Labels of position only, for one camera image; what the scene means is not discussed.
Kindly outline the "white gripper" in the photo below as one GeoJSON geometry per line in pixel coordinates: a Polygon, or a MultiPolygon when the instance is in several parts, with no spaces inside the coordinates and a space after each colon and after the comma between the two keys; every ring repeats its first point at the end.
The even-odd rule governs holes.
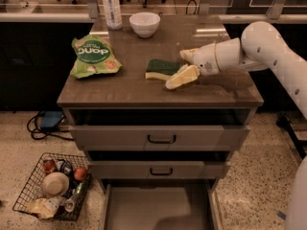
{"type": "Polygon", "coordinates": [[[194,65],[183,65],[165,83],[167,89],[176,89],[186,83],[195,81],[199,75],[217,75],[220,70],[216,60],[216,44],[211,43],[193,49],[181,50],[180,57],[194,65]]]}

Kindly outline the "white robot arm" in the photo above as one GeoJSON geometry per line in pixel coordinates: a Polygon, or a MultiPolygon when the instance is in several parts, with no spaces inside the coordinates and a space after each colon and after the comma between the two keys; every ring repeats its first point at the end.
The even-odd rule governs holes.
{"type": "MultiPolygon", "coordinates": [[[[252,71],[258,65],[271,70],[296,107],[307,118],[307,62],[287,45],[270,23],[249,24],[239,38],[182,50],[186,61],[166,87],[176,89],[200,76],[214,76],[237,69],[252,71]]],[[[283,230],[307,230],[307,158],[297,162],[284,216],[283,230]]]]}

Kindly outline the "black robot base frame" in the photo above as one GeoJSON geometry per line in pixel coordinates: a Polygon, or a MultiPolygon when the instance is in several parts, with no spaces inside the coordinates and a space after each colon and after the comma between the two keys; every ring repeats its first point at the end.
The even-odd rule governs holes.
{"type": "Polygon", "coordinates": [[[288,132],[300,158],[304,159],[306,157],[307,140],[296,136],[294,126],[286,115],[280,114],[277,117],[276,124],[288,132]]]}

